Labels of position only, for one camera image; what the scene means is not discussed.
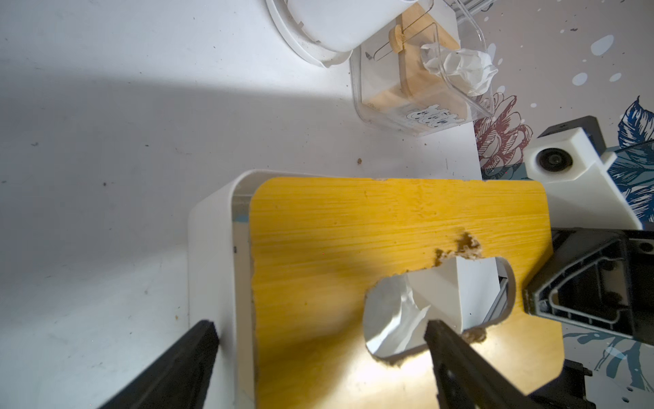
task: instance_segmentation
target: white container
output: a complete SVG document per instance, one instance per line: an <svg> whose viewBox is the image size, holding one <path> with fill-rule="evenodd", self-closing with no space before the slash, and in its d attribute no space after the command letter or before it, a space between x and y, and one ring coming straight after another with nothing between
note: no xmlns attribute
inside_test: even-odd
<svg viewBox="0 0 654 409"><path fill-rule="evenodd" d="M401 24L387 24L350 58L359 117L370 124L424 136L492 116L490 87L483 95L468 96L447 76L429 73L422 63L424 44L439 44L438 54L460 48L487 51L481 29L461 0L419 0L411 7L413 10L400 16ZM399 52L390 44L390 34L397 26L403 39Z"/></svg>
<svg viewBox="0 0 654 409"><path fill-rule="evenodd" d="M417 0L288 0L288 11L312 40L348 52Z"/></svg>
<svg viewBox="0 0 654 409"><path fill-rule="evenodd" d="M266 5L279 33L293 51L306 62L328 68L346 62L352 55L352 50L346 52L328 50L310 39L293 20L285 0L266 0Z"/></svg>

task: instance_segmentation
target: white table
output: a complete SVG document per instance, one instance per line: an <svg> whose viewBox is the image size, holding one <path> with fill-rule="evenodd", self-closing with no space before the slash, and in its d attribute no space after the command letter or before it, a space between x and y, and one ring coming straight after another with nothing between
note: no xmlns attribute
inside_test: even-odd
<svg viewBox="0 0 654 409"><path fill-rule="evenodd" d="M95 408L183 334L188 212L247 169L481 177L472 124L365 125L349 66L302 61L263 1L5 3L6 407Z"/></svg>

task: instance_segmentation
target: clear plastic container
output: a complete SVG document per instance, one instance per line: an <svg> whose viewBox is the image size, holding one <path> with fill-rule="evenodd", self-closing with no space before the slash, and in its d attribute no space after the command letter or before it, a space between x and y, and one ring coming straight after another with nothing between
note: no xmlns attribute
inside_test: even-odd
<svg viewBox="0 0 654 409"><path fill-rule="evenodd" d="M350 64L359 117L426 135L492 116L492 87L467 95L447 76L431 74L422 63L424 44L438 44L437 55L460 48L487 51L479 26L460 0L452 5L418 1L354 50Z"/></svg>

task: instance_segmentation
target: red flower print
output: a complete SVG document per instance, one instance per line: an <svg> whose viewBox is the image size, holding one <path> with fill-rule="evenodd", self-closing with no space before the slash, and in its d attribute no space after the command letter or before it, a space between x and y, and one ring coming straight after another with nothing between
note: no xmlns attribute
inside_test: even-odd
<svg viewBox="0 0 654 409"><path fill-rule="evenodd" d="M495 93L495 115L475 121L479 165L484 179L498 179L523 162L523 149L534 132L521 123L518 112L511 112L516 101L515 95L505 98L502 93Z"/></svg>

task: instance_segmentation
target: wood grain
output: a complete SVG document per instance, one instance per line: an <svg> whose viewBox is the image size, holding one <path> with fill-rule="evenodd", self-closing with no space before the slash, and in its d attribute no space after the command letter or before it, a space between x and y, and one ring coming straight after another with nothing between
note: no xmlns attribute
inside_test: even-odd
<svg viewBox="0 0 654 409"><path fill-rule="evenodd" d="M526 181L277 178L250 203L259 408L436 408L428 351L398 366L364 343L380 279L434 265L464 232L522 289L551 255L545 191ZM510 316L474 348L523 393L558 376L560 323Z"/></svg>
<svg viewBox="0 0 654 409"><path fill-rule="evenodd" d="M425 69L421 56L421 46L436 39L450 50L458 50L460 45L418 3L402 13L400 20L405 38L399 53L402 93L418 107L441 105L459 118L467 118L468 106L453 97L452 90L441 77Z"/></svg>

